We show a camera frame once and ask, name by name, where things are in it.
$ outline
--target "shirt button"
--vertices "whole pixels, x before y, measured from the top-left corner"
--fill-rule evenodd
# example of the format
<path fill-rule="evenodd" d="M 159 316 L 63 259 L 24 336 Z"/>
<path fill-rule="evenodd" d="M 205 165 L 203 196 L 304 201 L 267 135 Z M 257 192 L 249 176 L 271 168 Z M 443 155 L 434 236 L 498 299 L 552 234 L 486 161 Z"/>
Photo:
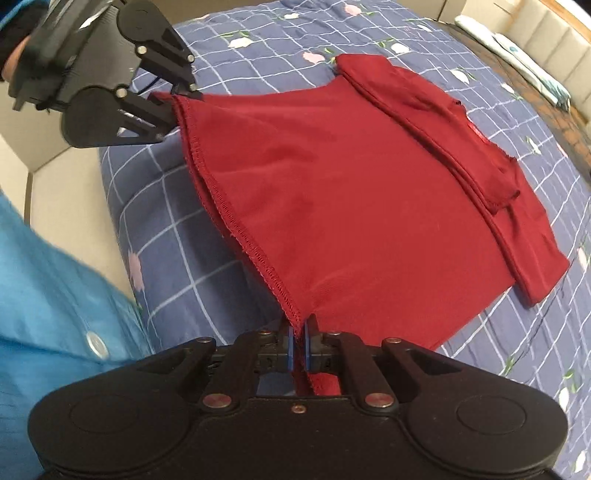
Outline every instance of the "shirt button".
<path fill-rule="evenodd" d="M 109 358 L 109 350 L 103 342 L 103 339 L 99 337 L 95 332 L 88 332 L 86 334 L 86 341 L 92 352 L 101 360 L 107 360 Z"/>

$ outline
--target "red cloth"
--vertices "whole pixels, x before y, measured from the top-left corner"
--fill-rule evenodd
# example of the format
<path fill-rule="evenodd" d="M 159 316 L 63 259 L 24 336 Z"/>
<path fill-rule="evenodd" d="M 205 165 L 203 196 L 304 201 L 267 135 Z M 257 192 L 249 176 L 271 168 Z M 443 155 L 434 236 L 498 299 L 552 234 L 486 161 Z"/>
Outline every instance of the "red cloth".
<path fill-rule="evenodd" d="M 326 86 L 174 98 L 220 230 L 296 331 L 436 348 L 511 285 L 543 299 L 568 267 L 517 161 L 459 101 L 381 56 Z"/>

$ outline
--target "blue bedsheet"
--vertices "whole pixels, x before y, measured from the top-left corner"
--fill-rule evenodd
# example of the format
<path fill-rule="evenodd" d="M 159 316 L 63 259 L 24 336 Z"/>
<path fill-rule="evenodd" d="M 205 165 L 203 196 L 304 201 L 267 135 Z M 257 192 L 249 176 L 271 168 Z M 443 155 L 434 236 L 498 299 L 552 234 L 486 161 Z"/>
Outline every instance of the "blue bedsheet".
<path fill-rule="evenodd" d="M 519 160 L 571 267 L 531 309 L 522 307 L 513 289 L 504 292 L 441 352 L 559 401 L 571 428 L 557 470 L 566 478 L 586 479 L 591 473 L 590 196 L 533 108 L 436 23 L 391 1 L 282 0 L 207 15 L 179 25 L 178 32 L 197 58 L 197 83 L 208 93 L 313 88 L 334 77 L 339 53 L 385 55 L 460 99 L 488 138 Z M 139 74 L 135 87 L 152 78 Z M 232 342 L 277 318 L 277 305 L 250 279 L 203 211 L 178 132 L 160 145 L 105 149 L 101 158 L 121 251 L 157 349 L 200 335 Z"/>

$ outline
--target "beige headboard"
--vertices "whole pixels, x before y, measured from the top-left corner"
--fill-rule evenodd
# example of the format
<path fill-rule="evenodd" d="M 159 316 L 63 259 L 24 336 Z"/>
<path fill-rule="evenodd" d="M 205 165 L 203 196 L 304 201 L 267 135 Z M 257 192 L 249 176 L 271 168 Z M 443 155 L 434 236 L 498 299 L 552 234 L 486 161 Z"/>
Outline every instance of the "beige headboard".
<path fill-rule="evenodd" d="M 591 44 L 582 35 L 540 0 L 522 0 L 506 36 L 561 82 L 591 119 Z"/>

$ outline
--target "human hand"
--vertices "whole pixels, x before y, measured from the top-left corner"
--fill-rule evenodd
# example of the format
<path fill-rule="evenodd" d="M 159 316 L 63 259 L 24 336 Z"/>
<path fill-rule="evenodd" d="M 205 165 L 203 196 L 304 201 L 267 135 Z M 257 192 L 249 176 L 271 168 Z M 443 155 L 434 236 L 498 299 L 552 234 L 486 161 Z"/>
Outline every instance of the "human hand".
<path fill-rule="evenodd" d="M 14 49 L 4 64 L 4 67 L 2 68 L 2 78 L 7 82 L 12 80 L 12 75 L 14 75 L 14 71 L 17 69 L 18 59 L 21 57 L 21 53 L 25 49 L 25 46 L 27 46 L 29 38 L 30 37 L 27 37 L 19 43 L 18 47 Z"/>

